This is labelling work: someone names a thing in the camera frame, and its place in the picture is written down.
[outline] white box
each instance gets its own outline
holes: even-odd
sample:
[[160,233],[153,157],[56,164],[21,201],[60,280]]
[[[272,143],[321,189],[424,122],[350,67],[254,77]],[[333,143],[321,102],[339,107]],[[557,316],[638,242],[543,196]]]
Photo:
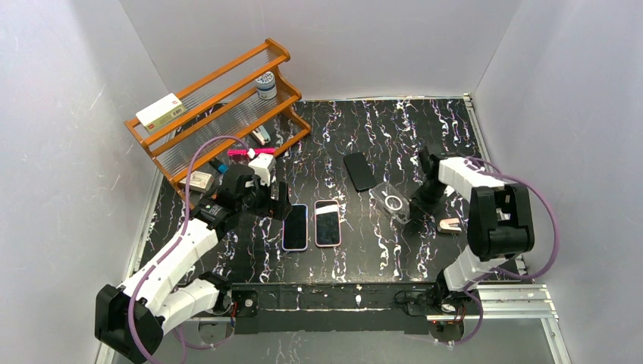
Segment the white box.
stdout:
[[[192,171],[190,175],[190,190],[203,193],[209,190],[214,182],[215,178],[211,174]],[[185,178],[179,182],[179,187],[185,188]]]
[[185,112],[185,106],[171,93],[136,113],[136,117],[148,133],[154,133],[163,125]]

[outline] cylindrical container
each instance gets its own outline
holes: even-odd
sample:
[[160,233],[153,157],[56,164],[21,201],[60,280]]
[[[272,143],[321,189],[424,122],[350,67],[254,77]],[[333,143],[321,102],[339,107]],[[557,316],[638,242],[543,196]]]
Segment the cylindrical container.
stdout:
[[277,95],[277,85],[272,72],[266,72],[255,80],[257,94],[260,99],[273,99]]

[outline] black phone case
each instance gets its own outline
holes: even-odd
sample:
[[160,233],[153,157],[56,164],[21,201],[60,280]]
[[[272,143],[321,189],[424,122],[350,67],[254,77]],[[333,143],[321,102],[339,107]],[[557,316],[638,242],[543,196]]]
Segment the black phone case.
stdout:
[[371,166],[366,161],[363,153],[353,153],[343,157],[350,180],[357,192],[370,190],[375,187],[377,181],[373,176]]

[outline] marble pattern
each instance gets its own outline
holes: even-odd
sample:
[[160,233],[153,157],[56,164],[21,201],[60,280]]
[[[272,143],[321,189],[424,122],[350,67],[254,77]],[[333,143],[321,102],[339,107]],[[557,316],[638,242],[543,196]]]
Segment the marble pattern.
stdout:
[[[451,194],[434,215],[400,225],[375,207],[368,192],[357,193],[343,156],[364,152],[375,179],[405,196],[423,181],[416,155],[424,146],[480,156],[462,99],[298,102],[296,111],[312,125],[311,135],[280,158],[276,179],[290,185],[290,201],[304,203],[312,216],[316,200],[340,204],[342,244],[315,246],[309,219],[309,248],[281,250],[281,221],[244,215],[240,226],[189,271],[191,281],[205,270],[231,282],[395,282],[432,281],[466,245],[467,202]],[[298,130],[274,120],[275,145]],[[463,221],[460,235],[437,233],[442,218]],[[183,221],[183,203],[167,182],[161,187],[141,265],[166,243]],[[514,264],[508,267],[516,270]]]

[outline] gray floor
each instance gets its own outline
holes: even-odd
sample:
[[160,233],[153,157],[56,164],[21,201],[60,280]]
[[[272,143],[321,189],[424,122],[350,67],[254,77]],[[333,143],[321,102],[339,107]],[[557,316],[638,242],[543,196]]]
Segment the gray floor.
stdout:
[[[468,329],[475,326],[469,321]],[[224,326],[212,330],[217,340]],[[198,343],[196,323],[186,324],[187,338]],[[179,342],[168,335],[155,358],[180,362]],[[188,363],[554,363],[540,319],[489,319],[470,342],[453,350],[401,332],[284,332],[236,335],[216,350],[190,350]],[[113,364],[128,364],[120,357]]]

